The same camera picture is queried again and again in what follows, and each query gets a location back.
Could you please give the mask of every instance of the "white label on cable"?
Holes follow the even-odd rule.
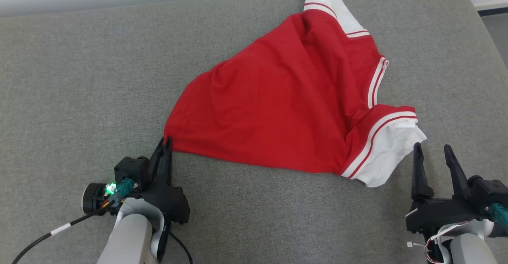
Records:
[[[61,233],[62,231],[66,230],[69,227],[71,227],[70,223],[69,224],[64,224],[64,225],[60,226],[59,228],[53,230],[51,232],[51,236],[56,235],[57,233]]]

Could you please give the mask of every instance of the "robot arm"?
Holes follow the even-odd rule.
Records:
[[[446,164],[450,168],[452,198],[434,198],[423,166],[421,145],[414,145],[412,173],[413,199],[406,214],[406,228],[424,236],[428,263],[497,264],[484,237],[506,237],[508,227],[508,188],[498,179],[486,181],[475,175],[466,179],[450,145],[445,145]],[[454,236],[441,242],[442,236]]]
[[[190,213],[182,188],[171,186],[171,161],[171,138],[168,138],[160,140],[150,160],[125,157],[115,166],[116,183],[132,179],[137,186],[122,204],[107,209],[106,212],[117,218],[98,263],[159,263],[169,236],[183,247],[192,263],[187,248],[170,232],[172,222],[187,223]],[[83,193],[83,211],[86,214],[96,211],[111,193],[107,184],[89,184]],[[125,262],[118,255],[123,255]]]

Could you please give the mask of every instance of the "teal connector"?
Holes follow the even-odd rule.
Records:
[[[134,189],[134,181],[132,179],[123,179],[123,181],[116,187],[115,193],[109,197],[109,201],[114,201],[112,207],[120,205],[122,199],[127,197]]]
[[[493,204],[489,209],[489,213],[494,222],[499,222],[504,227],[504,230],[508,231],[508,212],[502,205]]]

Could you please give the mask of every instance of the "floor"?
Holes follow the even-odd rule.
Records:
[[[508,67],[508,13],[484,16],[481,19]]]

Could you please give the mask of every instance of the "gray fabric surface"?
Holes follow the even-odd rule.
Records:
[[[149,156],[185,85],[269,32],[304,0],[197,0],[0,19],[1,262],[82,215],[86,184]],[[390,60],[380,103],[412,105],[427,177],[452,187],[443,145],[467,175],[508,183],[508,72],[469,0],[344,0]],[[195,263],[424,263],[405,231],[411,157],[386,185],[174,154],[191,208],[172,230]],[[22,263],[95,263],[114,218],[52,237]],[[507,240],[489,240],[497,259]],[[187,263],[169,241],[164,263]]]

